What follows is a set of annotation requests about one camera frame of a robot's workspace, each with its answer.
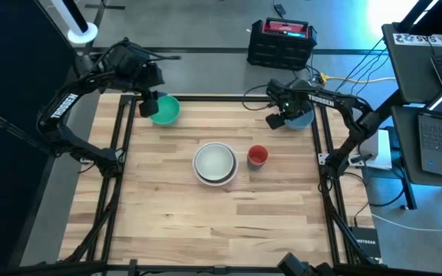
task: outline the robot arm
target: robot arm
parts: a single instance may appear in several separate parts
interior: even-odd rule
[[[89,159],[104,177],[120,174],[123,168],[115,150],[99,149],[83,141],[72,133],[63,123],[63,119],[83,95],[100,88],[141,93],[143,103],[139,106],[140,115],[149,117],[155,114],[158,112],[158,94],[151,92],[149,88],[164,82],[161,69],[153,61],[165,59],[180,57],[153,54],[130,43],[126,38],[110,47],[100,57],[82,57],[80,65],[86,71],[77,80],[65,84],[38,115],[37,128],[50,143],[55,155],[70,153],[78,161],[81,158]]]
[[[330,153],[325,160],[325,173],[331,179],[336,179],[348,168],[348,155],[352,150],[371,137],[380,124],[379,116],[371,109],[368,103],[359,97],[337,94],[321,88],[307,87],[292,89],[280,84],[277,80],[270,80],[266,94],[272,105],[279,108],[279,113],[266,117],[269,126],[274,130],[284,125],[285,120],[294,120],[309,112],[307,101],[323,104],[335,108],[340,112],[345,126],[349,129],[349,137],[342,146]],[[354,120],[353,108],[360,110],[362,115]]]

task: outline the red paper cup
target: red paper cup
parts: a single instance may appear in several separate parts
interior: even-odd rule
[[[269,152],[264,146],[255,145],[249,149],[246,163],[251,170],[260,169],[269,158]]]

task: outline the wooden tabletop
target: wooden tabletop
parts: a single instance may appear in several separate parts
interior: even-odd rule
[[[109,146],[119,98],[101,96],[90,138],[95,146]],[[136,258],[141,265],[274,267],[288,251],[315,265],[330,262],[311,128],[270,130],[265,117],[274,110],[248,111],[241,103],[180,104],[175,127],[153,126],[136,111],[109,262],[128,264]],[[338,147],[347,131],[340,115],[328,112]],[[325,148],[319,114],[317,120]],[[209,142],[226,143],[236,152],[239,171],[226,186],[205,186],[193,173],[194,153]],[[269,150],[269,160],[252,172],[246,154],[255,144]],[[342,176],[341,186],[351,218],[366,203],[366,193],[352,176]],[[91,228],[100,187],[97,169],[80,176],[59,258],[72,253]],[[366,208],[360,225],[372,227],[370,215]],[[339,233],[338,246],[345,261]]]

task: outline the green bowl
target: green bowl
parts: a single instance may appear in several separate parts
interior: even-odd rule
[[[180,103],[169,95],[158,98],[158,113],[151,116],[153,123],[159,126],[170,126],[180,114]]]

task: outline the white bowl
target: white bowl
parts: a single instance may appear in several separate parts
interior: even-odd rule
[[[228,145],[214,142],[197,150],[192,166],[200,182],[209,186],[222,186],[235,177],[238,160]]]

